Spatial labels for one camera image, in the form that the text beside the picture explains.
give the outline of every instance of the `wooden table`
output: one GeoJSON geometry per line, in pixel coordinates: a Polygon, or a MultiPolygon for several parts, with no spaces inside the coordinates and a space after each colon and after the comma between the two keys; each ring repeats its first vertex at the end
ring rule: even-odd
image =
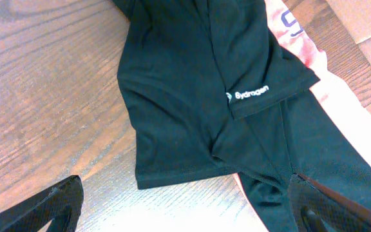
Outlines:
{"type": "MultiPolygon", "coordinates": [[[[371,67],[328,4],[286,3],[371,112],[371,67]]],[[[137,190],[116,79],[128,26],[110,0],[0,1],[0,212],[76,174],[79,231],[258,226],[230,176],[137,190]]]]}

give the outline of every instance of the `black t-shirt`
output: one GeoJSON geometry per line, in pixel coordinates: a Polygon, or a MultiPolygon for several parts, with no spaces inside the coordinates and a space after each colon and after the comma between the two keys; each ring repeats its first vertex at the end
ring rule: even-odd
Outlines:
{"type": "Polygon", "coordinates": [[[281,48],[263,1],[121,1],[131,21],[118,70],[137,133],[138,188],[241,171],[220,157],[263,150],[241,119],[318,78],[281,48]]]}

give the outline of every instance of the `black leggings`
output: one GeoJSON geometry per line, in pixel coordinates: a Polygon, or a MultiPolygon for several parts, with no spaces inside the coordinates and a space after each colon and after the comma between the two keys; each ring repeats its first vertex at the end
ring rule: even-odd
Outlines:
{"type": "Polygon", "coordinates": [[[297,231],[287,197],[292,173],[309,176],[371,209],[371,167],[344,138],[313,94],[298,94],[273,108],[246,120],[263,144],[275,175],[261,176],[255,166],[250,173],[238,174],[244,192],[267,229],[297,231]],[[272,113],[280,114],[281,121],[271,126],[274,130],[265,130],[261,117],[269,118],[272,113]]]}

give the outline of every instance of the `white logo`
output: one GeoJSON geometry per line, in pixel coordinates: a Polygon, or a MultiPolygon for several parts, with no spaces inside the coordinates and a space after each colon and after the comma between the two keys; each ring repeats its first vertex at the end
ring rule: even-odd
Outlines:
{"type": "Polygon", "coordinates": [[[236,92],[234,95],[237,99],[243,100],[244,98],[252,97],[252,96],[260,96],[261,94],[265,93],[267,90],[269,90],[268,86],[263,86],[262,88],[259,88],[258,90],[254,91],[246,91],[244,93],[236,92]]]}
{"type": "Polygon", "coordinates": [[[227,98],[229,99],[229,103],[231,102],[231,98],[233,97],[230,93],[225,93],[227,98]]]}

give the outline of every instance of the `t-shirt sleeve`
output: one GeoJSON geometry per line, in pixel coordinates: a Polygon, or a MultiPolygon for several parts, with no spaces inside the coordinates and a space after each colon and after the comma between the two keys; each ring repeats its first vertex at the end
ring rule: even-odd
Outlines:
{"type": "Polygon", "coordinates": [[[213,53],[235,119],[309,89],[314,72],[283,49],[267,25],[263,0],[213,1],[213,53]]]}

